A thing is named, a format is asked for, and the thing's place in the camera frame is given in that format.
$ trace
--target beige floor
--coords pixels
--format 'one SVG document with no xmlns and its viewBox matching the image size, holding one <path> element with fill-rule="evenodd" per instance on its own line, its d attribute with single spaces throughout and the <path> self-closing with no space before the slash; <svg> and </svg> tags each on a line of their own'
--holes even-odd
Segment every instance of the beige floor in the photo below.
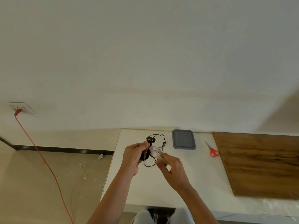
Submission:
<svg viewBox="0 0 299 224">
<path fill-rule="evenodd" d="M 43 156 L 58 179 L 75 224 L 86 223 L 100 201 L 112 156 L 101 160 L 89 154 L 43 152 Z M 131 223 L 134 216 L 124 212 L 120 224 Z M 14 151 L 1 142 L 0 223 L 70 223 L 54 178 L 39 154 Z"/>
</svg>

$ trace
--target brown wooden panel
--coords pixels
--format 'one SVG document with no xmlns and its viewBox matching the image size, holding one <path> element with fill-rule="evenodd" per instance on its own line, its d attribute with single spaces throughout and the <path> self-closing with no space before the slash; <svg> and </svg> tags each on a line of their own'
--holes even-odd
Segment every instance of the brown wooden panel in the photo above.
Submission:
<svg viewBox="0 0 299 224">
<path fill-rule="evenodd" d="M 299 199 L 299 136 L 213 136 L 235 196 Z"/>
</svg>

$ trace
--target roll of adhesive tape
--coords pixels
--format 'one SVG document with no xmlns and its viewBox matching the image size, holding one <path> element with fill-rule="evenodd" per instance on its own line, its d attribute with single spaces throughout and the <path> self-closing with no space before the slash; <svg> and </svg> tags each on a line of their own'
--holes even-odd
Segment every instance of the roll of adhesive tape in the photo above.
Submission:
<svg viewBox="0 0 299 224">
<path fill-rule="evenodd" d="M 169 163 L 161 156 L 163 152 L 160 149 L 152 146 L 150 147 L 150 152 L 153 157 L 157 157 L 158 159 L 162 160 L 166 165 L 169 165 Z"/>
</svg>

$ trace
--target jeans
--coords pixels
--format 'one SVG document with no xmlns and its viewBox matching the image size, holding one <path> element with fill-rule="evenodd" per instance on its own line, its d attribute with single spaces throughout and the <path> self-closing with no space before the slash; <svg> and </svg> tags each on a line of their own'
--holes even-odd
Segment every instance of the jeans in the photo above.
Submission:
<svg viewBox="0 0 299 224">
<path fill-rule="evenodd" d="M 195 224 L 192 215 L 187 208 L 177 208 L 174 214 L 169 218 L 167 224 Z M 131 224 L 155 224 L 149 211 L 140 211 L 137 213 Z"/>
</svg>

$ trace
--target wall outlet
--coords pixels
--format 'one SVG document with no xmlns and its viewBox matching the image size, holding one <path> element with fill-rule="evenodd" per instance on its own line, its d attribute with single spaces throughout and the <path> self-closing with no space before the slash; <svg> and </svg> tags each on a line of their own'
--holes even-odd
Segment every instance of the wall outlet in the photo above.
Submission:
<svg viewBox="0 0 299 224">
<path fill-rule="evenodd" d="M 14 110 L 22 109 L 23 111 L 21 113 L 35 114 L 35 111 L 33 111 L 33 109 L 24 102 L 5 102 L 5 103 L 11 106 Z"/>
</svg>

